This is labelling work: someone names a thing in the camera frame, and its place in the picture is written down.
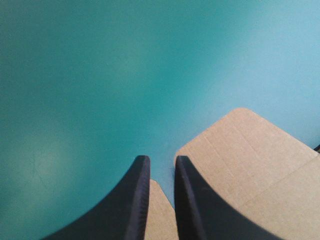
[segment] turquoise floor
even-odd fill
[[[0,2],[0,239],[73,221],[236,107],[320,144],[319,1]]]

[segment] cardboard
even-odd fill
[[[232,207],[284,239],[319,239],[319,153],[237,108],[183,146]]]
[[[175,211],[159,184],[152,179],[144,239],[178,240]]]

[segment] crease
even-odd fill
[[[261,196],[262,194],[264,194],[265,192],[267,192],[271,187],[273,187],[274,185],[278,184],[279,182],[281,182],[281,181],[289,178],[292,174],[294,174],[295,172],[297,172],[299,169],[303,168],[303,167],[306,166],[307,164],[313,162],[313,161],[316,160],[318,157],[319,157],[319,155],[316,156],[316,157],[311,158],[309,161],[305,162],[303,165],[301,165],[300,167],[298,167],[296,170],[288,173],[288,174],[287,174],[286,176],[284,176],[283,178],[281,178],[281,179],[277,180],[276,182],[272,183],[272,184],[271,184],[270,186],[268,186],[265,190],[263,190],[262,192],[258,193],[257,195],[255,195],[255,196],[254,196],[253,198],[251,198],[250,200],[244,202],[243,204],[240,204],[240,205],[238,206],[238,208],[243,207],[244,205],[248,204],[250,201],[254,201],[254,200],[257,199],[259,196]]]
[[[209,139],[207,138],[206,135],[203,136],[203,138],[209,143],[209,145],[211,146],[211,148],[215,151],[215,153],[218,155],[218,157],[222,160],[224,166],[229,170],[230,174],[232,175],[232,177],[234,178],[235,176],[233,175],[233,173],[230,171],[228,165],[226,164],[224,158],[220,155],[220,153],[217,151],[216,147],[212,144],[212,142],[209,141]]]
[[[230,119],[230,122],[233,126],[233,128],[240,134],[240,136],[243,138],[243,140],[250,146],[250,148],[254,151],[255,155],[259,157],[258,151],[250,144],[250,142],[245,138],[245,135],[239,130],[239,128],[235,125],[232,118],[228,117]]]

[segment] cardboard flap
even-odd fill
[[[144,239],[178,240],[175,211],[159,184],[152,179]]]
[[[279,203],[274,201],[271,193],[282,180],[295,176],[293,173],[315,159],[319,155],[316,151],[256,113],[246,108],[237,108],[188,142],[177,155],[189,156],[208,184],[246,217],[282,238],[302,239],[303,234],[294,238],[296,235],[289,232],[292,231],[290,226],[307,224],[305,218],[308,216],[299,210],[303,206],[298,206],[304,203],[294,200],[308,197],[307,193],[302,192],[303,187],[297,192],[292,189],[291,198],[285,198],[285,194],[291,194],[290,192],[278,196],[280,202],[281,199],[287,199],[298,204],[295,205],[295,213],[288,204],[283,204],[281,209],[276,210]],[[303,179],[296,181],[304,184]],[[313,187],[320,189],[320,183]],[[262,194],[267,193],[270,194],[265,199],[267,204],[258,200],[263,198]],[[266,214],[274,211],[278,211],[278,223],[275,223],[274,215]],[[314,226],[320,229],[320,225],[313,223]]]

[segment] teal floor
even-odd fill
[[[173,202],[176,150],[236,107],[319,145],[319,12],[299,0],[1,1],[0,239],[73,221],[136,155]]]

